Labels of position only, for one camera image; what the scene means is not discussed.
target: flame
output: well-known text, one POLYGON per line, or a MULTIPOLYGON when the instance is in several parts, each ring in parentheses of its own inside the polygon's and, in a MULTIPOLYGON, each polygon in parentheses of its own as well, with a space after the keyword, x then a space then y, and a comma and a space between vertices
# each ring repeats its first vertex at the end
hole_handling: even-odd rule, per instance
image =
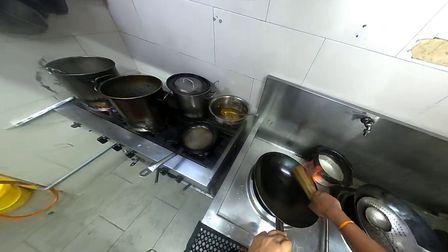
POLYGON ((314 181, 316 181, 317 183, 321 183, 323 181, 323 178, 321 176, 321 171, 322 171, 322 167, 320 165, 316 166, 314 168, 314 172, 313 172, 313 179, 314 181))

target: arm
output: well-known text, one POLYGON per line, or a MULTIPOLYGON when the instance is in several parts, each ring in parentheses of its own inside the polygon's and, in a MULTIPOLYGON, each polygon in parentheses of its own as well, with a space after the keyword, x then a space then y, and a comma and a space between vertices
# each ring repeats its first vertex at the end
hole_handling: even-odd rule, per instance
MULTIPOLYGON (((339 201, 325 192, 317 191, 314 194, 310 209, 317 215, 326 217, 337 227, 345 221, 350 221, 350 218, 342 211, 339 201)), ((386 252, 354 223, 345 225, 340 232, 355 252, 386 252)))

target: hand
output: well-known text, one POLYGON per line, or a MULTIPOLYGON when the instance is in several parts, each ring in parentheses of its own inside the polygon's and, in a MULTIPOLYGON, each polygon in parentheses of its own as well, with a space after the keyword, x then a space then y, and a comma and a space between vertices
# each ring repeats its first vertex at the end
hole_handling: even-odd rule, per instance
POLYGON ((332 212, 341 210, 339 201, 326 192, 317 191, 308 206, 315 214, 328 218, 332 212))
POLYGON ((293 244, 285 232, 271 230, 255 236, 248 252, 291 252, 293 244))

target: stainless steel bowl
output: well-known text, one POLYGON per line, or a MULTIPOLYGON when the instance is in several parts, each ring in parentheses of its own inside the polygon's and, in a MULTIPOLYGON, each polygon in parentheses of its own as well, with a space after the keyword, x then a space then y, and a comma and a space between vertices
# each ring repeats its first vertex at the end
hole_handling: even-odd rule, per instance
POLYGON ((208 106, 211 114, 219 124, 237 125, 242 123, 247 116, 240 116, 237 120, 226 120, 221 110, 225 108, 233 108, 241 114, 249 114, 249 103, 238 96, 224 95, 213 98, 208 106))

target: stainless steel backsplash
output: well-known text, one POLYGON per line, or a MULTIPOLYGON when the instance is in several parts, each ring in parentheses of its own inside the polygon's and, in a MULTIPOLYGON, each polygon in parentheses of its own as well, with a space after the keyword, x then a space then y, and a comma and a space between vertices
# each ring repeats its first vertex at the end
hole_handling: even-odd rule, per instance
POLYGON ((352 163, 354 177, 448 213, 447 138, 273 76, 258 113, 257 137, 305 157, 333 148, 352 163), (367 136, 364 116, 376 119, 367 136))

